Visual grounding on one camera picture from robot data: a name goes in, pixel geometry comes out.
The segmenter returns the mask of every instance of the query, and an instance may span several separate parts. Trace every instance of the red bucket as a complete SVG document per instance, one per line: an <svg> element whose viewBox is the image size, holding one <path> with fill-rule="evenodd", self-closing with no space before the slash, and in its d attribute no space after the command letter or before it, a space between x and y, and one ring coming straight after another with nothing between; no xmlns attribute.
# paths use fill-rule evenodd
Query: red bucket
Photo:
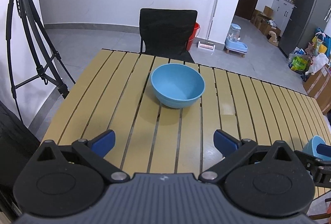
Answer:
<svg viewBox="0 0 331 224"><path fill-rule="evenodd" d="M190 50L190 48L193 44L194 38L198 36L198 34L199 34L199 32L197 33L198 30L200 32L200 25L198 23L195 23L193 33L192 33L192 35L190 36L190 39L188 39L188 42L187 42L187 46L186 46L187 51Z"/></svg>

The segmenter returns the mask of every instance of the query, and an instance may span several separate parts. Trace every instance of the black chair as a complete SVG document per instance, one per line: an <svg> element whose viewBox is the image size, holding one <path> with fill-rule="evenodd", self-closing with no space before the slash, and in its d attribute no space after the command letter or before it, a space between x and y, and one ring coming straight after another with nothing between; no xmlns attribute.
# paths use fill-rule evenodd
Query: black chair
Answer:
<svg viewBox="0 0 331 224"><path fill-rule="evenodd" d="M38 139L0 102L0 211L15 221L14 183L39 147Z"/></svg>
<svg viewBox="0 0 331 224"><path fill-rule="evenodd" d="M194 63L186 44L193 33L198 12L195 10L140 10L140 53Z"/></svg>

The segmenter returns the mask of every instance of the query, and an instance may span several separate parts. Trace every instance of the mop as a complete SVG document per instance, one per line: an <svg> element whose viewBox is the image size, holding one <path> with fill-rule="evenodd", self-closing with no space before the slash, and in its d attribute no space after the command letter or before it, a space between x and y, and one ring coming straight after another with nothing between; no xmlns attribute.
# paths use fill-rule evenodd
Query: mop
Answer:
<svg viewBox="0 0 331 224"><path fill-rule="evenodd" d="M209 41L209 36L210 36L210 32L211 32L212 23L213 23L213 20L214 20L214 17L215 17L217 3L218 3L218 0L215 0L214 9L213 9L213 12L211 14L211 21L209 23L209 28L208 28L208 32L207 32L207 36L206 36L206 43L201 43L200 41L198 42L198 48L200 48L200 49L204 49L204 50L208 50L208 51L214 51L215 50L215 44L214 44L214 42Z"/></svg>

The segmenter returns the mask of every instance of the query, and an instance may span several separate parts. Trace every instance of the tripod leg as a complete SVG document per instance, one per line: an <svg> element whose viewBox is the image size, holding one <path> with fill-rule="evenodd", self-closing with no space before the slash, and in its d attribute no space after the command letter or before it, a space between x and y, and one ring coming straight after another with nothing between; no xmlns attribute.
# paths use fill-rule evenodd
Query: tripod leg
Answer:
<svg viewBox="0 0 331 224"><path fill-rule="evenodd" d="M36 52L36 48L34 47L34 41L32 40L32 37L31 37L28 20L26 18L26 12L25 12L25 8L24 8L24 4L23 4L22 0L19 0L19 8L20 8L20 13L21 13L21 19L22 19L24 33L26 36L26 40L28 41L28 45L29 45L29 48L30 48L30 51L32 54L32 58L34 59L34 63L36 64L37 73L43 79L42 75L45 73L45 70L44 70L44 67L40 64L40 61L38 59L38 55Z"/></svg>
<svg viewBox="0 0 331 224"><path fill-rule="evenodd" d="M55 55L56 59L59 61L59 63L61 64L61 66L63 67L63 69L65 70L65 72L67 73L67 75L70 77L71 81L76 84L75 80L72 78L72 76L70 75L69 71L67 70L67 68L65 67L65 65L63 64L62 60L61 60L61 56L59 54L59 52L55 49L51 39L49 38L44 25L42 24L41 20L40 20L40 16L38 14L38 11L36 9L36 6L34 5L33 0L29 0L29 4L31 7L31 11L32 11L32 15L34 16L34 20L36 21L38 28L40 29L42 35L44 36L49 48L51 49L52 53Z"/></svg>
<svg viewBox="0 0 331 224"><path fill-rule="evenodd" d="M7 8L7 20L6 20L7 61L8 61L11 92L15 100L17 112L19 113L19 118L23 122L22 116L19 111L19 105L17 103L17 95L16 95L16 89L15 89L14 77L13 77L13 68L12 68L12 57L10 52L10 39L12 38L13 9L14 9L14 0L9 0L8 8Z"/></svg>
<svg viewBox="0 0 331 224"><path fill-rule="evenodd" d="M57 87L58 87L58 91L60 92L60 94L65 98L69 91L68 91L68 87L66 84L64 84L64 82L62 81L60 75L58 74L54 64L52 63L51 61L51 58L46 50L46 47L40 37L40 34L39 34L39 31L38 31L38 28L36 26L36 23L34 21L34 16L32 14L32 11L31 11L31 7L30 7L30 4L29 4L29 0L22 0L23 1L23 5L24 5L24 9L25 9L25 12L26 12L26 15L28 17L28 20L29 20L29 23L30 23L30 27L32 29L32 32L34 34L34 37L36 38L36 41L37 41L37 44L40 48L40 51L42 53L42 55L44 56L45 58L45 61L47 63L47 65L49 66L49 69L51 70L56 82L57 82Z"/></svg>

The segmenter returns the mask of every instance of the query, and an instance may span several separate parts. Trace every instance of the refrigerator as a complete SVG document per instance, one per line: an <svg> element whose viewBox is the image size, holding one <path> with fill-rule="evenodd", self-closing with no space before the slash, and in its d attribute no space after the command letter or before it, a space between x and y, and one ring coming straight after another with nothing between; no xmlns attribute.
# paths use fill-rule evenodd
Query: refrigerator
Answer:
<svg viewBox="0 0 331 224"><path fill-rule="evenodd" d="M325 29L331 16L331 0L296 0L279 49L289 56L295 47L306 49L315 29Z"/></svg>

